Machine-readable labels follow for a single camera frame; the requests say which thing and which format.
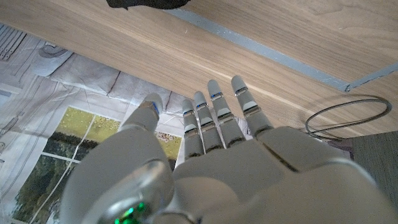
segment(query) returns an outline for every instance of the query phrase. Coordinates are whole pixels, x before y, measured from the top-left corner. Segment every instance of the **wooden tabletop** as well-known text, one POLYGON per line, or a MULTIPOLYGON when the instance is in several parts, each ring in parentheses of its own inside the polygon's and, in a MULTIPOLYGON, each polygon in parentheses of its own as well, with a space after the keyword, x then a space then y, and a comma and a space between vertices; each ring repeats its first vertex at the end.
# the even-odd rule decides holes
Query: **wooden tabletop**
MULTIPOLYGON (((191 0, 183 10, 353 82, 398 61, 398 6, 393 1, 349 2, 191 0)), ((208 80, 215 79, 238 116, 242 112, 230 80, 241 75, 275 126, 302 129, 315 112, 363 95, 398 106, 397 72, 345 93, 148 7, 127 11, 110 8, 105 0, 0 0, 0 22, 190 98, 198 90, 206 92, 208 80)), ((383 110, 379 103, 353 105, 324 114, 312 125, 363 119, 383 110)), ((351 137, 397 127, 394 109, 333 134, 351 137)))

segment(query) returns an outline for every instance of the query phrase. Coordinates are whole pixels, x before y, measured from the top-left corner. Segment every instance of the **black cable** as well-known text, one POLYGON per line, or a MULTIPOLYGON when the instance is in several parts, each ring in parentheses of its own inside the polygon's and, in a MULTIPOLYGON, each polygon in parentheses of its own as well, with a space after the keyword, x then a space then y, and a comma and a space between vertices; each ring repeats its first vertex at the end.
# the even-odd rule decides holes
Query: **black cable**
POLYGON ((388 102, 387 100, 383 99, 383 98, 373 98, 373 99, 370 98, 370 99, 365 99, 365 100, 354 100, 354 101, 350 101, 350 102, 347 102, 347 103, 342 103, 342 104, 339 104, 339 105, 331 106, 331 107, 328 107, 326 109, 323 109, 323 110, 315 113, 314 115, 309 117, 309 119, 306 120, 305 129, 308 132, 307 134, 309 134, 312 137, 315 137, 315 138, 318 138, 318 139, 328 139, 328 140, 334 140, 334 141, 341 141, 341 140, 343 140, 345 138, 329 138, 329 137, 317 135, 315 133, 319 133, 319 132, 323 132, 323 131, 329 131, 329 130, 334 130, 334 129, 339 129, 339 128, 347 128, 347 127, 354 126, 354 125, 359 125, 359 124, 364 124, 364 123, 367 123, 367 122, 370 122, 370 121, 373 121, 375 119, 378 119, 378 118, 381 118, 381 117, 385 116, 386 114, 390 113, 391 110, 392 110, 391 103, 388 102), (387 107, 382 113, 379 113, 379 114, 377 114, 375 116, 372 116, 370 118, 362 119, 360 121, 352 121, 352 122, 349 122, 349 123, 345 123, 344 125, 339 125, 339 126, 335 126, 335 127, 332 127, 332 128, 325 128, 325 129, 316 130, 316 131, 310 131, 310 128, 308 127, 309 122, 314 117, 316 117, 316 116, 318 116, 318 115, 320 115, 320 114, 322 114, 324 112, 327 112, 327 111, 330 111, 332 109, 339 108, 339 107, 342 107, 342 106, 353 105, 353 104, 356 104, 356 103, 368 103, 368 102, 384 103, 387 107))

